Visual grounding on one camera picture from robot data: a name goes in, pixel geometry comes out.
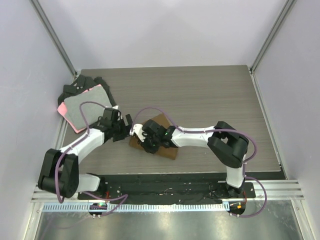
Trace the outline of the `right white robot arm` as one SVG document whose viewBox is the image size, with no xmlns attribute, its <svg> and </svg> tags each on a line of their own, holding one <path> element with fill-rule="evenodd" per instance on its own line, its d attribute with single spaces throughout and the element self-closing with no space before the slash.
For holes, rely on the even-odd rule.
<svg viewBox="0 0 320 240">
<path fill-rule="evenodd" d="M 210 149 L 226 166 L 226 193 L 233 198 L 244 191 L 243 163 L 248 151 L 249 140 L 236 132 L 224 121 L 207 128 L 183 128 L 171 125 L 165 128 L 152 119 L 144 124 L 135 124 L 131 135 L 138 137 L 138 143 L 151 154 L 160 147 L 201 147 Z"/>
</svg>

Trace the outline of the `brown cloth napkin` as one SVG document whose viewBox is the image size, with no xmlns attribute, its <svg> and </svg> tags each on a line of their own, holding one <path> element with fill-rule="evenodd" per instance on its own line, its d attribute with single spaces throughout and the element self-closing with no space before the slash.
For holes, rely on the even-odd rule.
<svg viewBox="0 0 320 240">
<path fill-rule="evenodd" d="M 152 120 L 154 120 L 157 124 L 159 124 L 165 128 L 168 128 L 171 125 L 163 113 L 158 114 L 157 116 L 153 117 Z M 132 148 L 135 148 L 135 149 L 138 149 L 138 150 L 145 152 L 143 147 L 138 144 L 137 137 L 131 136 L 128 144 Z M 160 146 L 158 151 L 155 153 L 155 155 L 158 155 L 158 156 L 161 156 L 164 158 L 168 158 L 171 160 L 175 160 L 178 155 L 178 148 L 174 148 L 174 147 L 165 148 L 163 146 Z"/>
</svg>

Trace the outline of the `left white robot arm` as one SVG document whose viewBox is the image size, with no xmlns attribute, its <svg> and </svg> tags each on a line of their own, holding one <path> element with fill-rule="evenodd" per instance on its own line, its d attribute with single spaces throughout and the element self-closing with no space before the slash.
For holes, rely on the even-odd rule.
<svg viewBox="0 0 320 240">
<path fill-rule="evenodd" d="M 123 117 L 118 109 L 105 108 L 102 116 L 81 137 L 60 149 L 46 151 L 37 187 L 57 195 L 59 201 L 84 192 L 97 200 L 102 199 L 107 192 L 104 178 L 93 173 L 80 174 L 79 164 L 107 141 L 127 138 L 132 123 L 130 114 Z"/>
</svg>

